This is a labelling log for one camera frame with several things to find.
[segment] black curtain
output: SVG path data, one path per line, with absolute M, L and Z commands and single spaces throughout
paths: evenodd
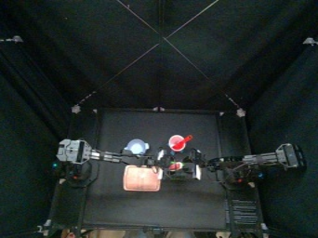
M 264 93 L 249 113 L 255 153 L 273 152 L 284 143 L 298 144 L 309 167 L 272 174 L 261 187 L 265 218 L 280 230 L 317 237 L 318 223 L 318 46 L 305 51 Z
M 2 39 L 18 34 L 4 23 L 0 33 Z M 46 222 L 54 192 L 51 164 L 71 117 L 24 44 L 0 43 L 2 237 L 19 232 L 28 237 L 24 232 Z

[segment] red cup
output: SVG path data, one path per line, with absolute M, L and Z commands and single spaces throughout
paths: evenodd
M 182 137 L 181 135 L 174 135 L 173 137 L 170 137 L 169 139 L 169 147 L 175 151 L 175 152 L 181 152 L 185 147 L 186 147 L 186 143 L 181 143 L 178 144 L 182 140 L 185 139 L 185 137 Z

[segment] cable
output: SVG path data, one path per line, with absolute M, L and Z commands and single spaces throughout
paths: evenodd
M 194 21 L 203 13 L 205 11 L 211 8 L 221 0 L 214 1 L 166 38 L 170 38 L 174 34 L 177 34 L 186 26 L 187 24 Z
M 114 79 L 115 79 L 127 69 L 130 69 L 131 66 L 133 66 L 138 61 L 141 61 L 141 59 L 142 59 L 158 46 L 159 46 L 159 44 L 155 44 L 155 45 L 123 68 L 123 70 L 121 70 L 121 71 L 114 75 L 114 77 L 111 77 L 111 79 L 109 79 L 109 80 L 106 81 L 106 83 L 102 84 L 102 86 L 99 86 L 98 89 L 96 89 L 95 91 L 92 91 L 91 94 L 88 94 L 88 95 L 79 101 L 79 103 L 76 104 L 76 106 L 80 106 L 80 105 L 83 104 L 83 102 L 84 102 L 86 100 L 88 100 L 88 99 L 98 93 L 98 91 L 99 91 L 103 87 L 106 87 L 106 85 L 110 84 L 110 83 L 114 81 Z

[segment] red spoon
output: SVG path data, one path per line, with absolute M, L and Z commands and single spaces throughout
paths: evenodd
M 174 150 L 179 150 L 181 148 L 183 148 L 185 144 L 193 140 L 193 135 L 189 135 L 183 140 L 181 140 L 174 146 L 173 149 Z

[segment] black fabric enclosure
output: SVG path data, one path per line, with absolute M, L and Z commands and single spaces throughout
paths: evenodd
M 0 16 L 0 237 L 40 235 L 59 141 L 94 143 L 95 127 L 76 132 L 71 121 L 94 109 L 161 108 L 162 125 L 174 111 L 226 120 L 242 108 L 250 145 L 227 121 L 226 155 L 302 147 L 308 170 L 270 171 L 259 195 L 269 227 L 317 237 L 318 46 L 304 45 L 318 41 L 316 0 L 6 0 Z

